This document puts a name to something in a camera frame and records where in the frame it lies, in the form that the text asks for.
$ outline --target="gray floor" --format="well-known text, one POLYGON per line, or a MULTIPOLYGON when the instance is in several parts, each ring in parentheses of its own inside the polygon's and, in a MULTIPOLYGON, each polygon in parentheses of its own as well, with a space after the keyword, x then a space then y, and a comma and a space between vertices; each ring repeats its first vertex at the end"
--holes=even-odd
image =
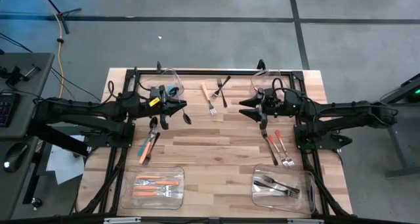
MULTIPOLYGON (((289 0, 55 1, 63 11, 81 7, 80 14, 86 15, 291 17, 289 0)), ((420 18, 417 0, 297 0, 297 4, 301 18, 420 18)), ((49 13, 41 0, 1 0, 0 11, 49 13)), ((263 58, 270 69, 302 69, 293 24, 69 22, 69 27, 62 51, 65 75, 96 96, 102 95, 108 68, 149 67, 157 60, 170 67, 254 68, 263 58)), ((419 27, 303 24, 310 69, 322 71, 329 102, 374 101, 419 73, 419 27)), ((0 20, 0 32, 33 51, 57 50, 58 30, 52 21, 0 20)), ((5 41, 0 41, 0 49, 23 51, 5 41)), ((51 76, 43 96, 56 96, 58 89, 51 76)), ((92 100, 83 93, 76 97, 92 100)), ((387 132, 358 128, 344 134, 354 139, 343 149, 354 213, 420 222, 420 175, 385 179, 385 171, 400 168, 387 132)), ((76 189, 77 181, 72 185, 76 189)), ((64 215, 73 199, 60 198, 62 209, 17 210, 15 217, 64 215)))

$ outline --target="wooden tabletop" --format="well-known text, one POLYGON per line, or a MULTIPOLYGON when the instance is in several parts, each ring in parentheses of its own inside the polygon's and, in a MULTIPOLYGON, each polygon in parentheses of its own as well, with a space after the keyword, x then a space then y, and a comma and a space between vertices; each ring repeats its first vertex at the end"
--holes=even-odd
MULTIPOLYGON (((108 79, 115 84, 115 93, 123 88, 126 68, 111 68, 108 79)), ((326 94, 320 71, 306 70, 304 82, 308 96, 316 102, 326 103, 326 94)), ((180 166, 184 170, 185 191, 183 205, 177 210, 128 209, 119 204, 118 215, 126 216, 185 216, 185 217, 308 217, 307 214, 273 210, 254 205, 251 200, 251 182, 255 165, 272 166, 268 147, 261 137, 257 124, 238 112, 245 108, 238 102, 250 98, 250 76, 232 76, 224 87, 228 108, 223 107, 221 97, 213 105, 217 115, 211 116, 201 90, 201 82, 211 95, 216 89, 216 79, 226 76, 179 76, 185 87, 181 98, 188 105, 185 112, 192 125, 182 119, 182 111, 167 118, 169 130, 160 129, 161 137, 152 153, 149 167, 180 166)), ((170 83, 172 78, 149 78, 144 86, 170 83)), ((103 99, 109 95, 105 88, 103 99)), ((135 121, 133 146, 129 149, 125 171, 138 166, 137 152, 150 130, 149 118, 135 121)), ((267 131, 274 136, 279 129, 289 155, 302 171, 300 152, 293 136, 294 118, 285 116, 269 118, 267 131)), ((110 149, 99 148, 89 156, 81 182, 77 207, 84 208, 104 182, 110 149)), ((319 151, 324 183, 344 210, 351 213, 350 200, 340 159, 328 150, 319 151)), ((285 169, 280 164, 279 171, 285 169)), ((108 207, 114 187, 110 188, 108 207)))

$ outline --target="computer mouse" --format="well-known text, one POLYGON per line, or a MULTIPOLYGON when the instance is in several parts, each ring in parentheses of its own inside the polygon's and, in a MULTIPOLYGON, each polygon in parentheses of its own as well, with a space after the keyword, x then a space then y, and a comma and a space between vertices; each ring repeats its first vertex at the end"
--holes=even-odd
POLYGON ((5 160, 3 163, 3 169, 5 172, 13 173, 17 171, 24 160, 28 145, 26 143, 16 143, 9 151, 7 151, 5 160))

